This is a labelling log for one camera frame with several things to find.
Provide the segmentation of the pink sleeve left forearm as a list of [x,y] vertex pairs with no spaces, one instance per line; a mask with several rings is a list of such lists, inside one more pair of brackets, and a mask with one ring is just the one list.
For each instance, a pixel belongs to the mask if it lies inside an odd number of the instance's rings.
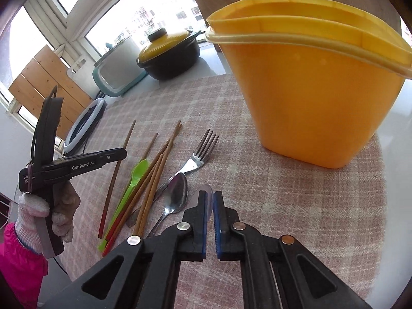
[[1,243],[1,296],[11,308],[36,308],[48,263],[43,255],[26,248],[15,225],[6,225]]

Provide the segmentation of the left hand knit glove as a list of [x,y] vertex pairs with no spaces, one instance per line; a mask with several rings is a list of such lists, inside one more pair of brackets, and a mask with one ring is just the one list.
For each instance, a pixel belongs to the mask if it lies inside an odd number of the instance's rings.
[[46,218],[52,213],[53,233],[66,243],[73,239],[73,217],[80,205],[80,197],[69,181],[54,185],[53,193],[59,201],[52,211],[43,198],[31,193],[23,193],[18,200],[15,233],[23,246],[37,254],[42,254],[44,248],[36,229],[35,218]]

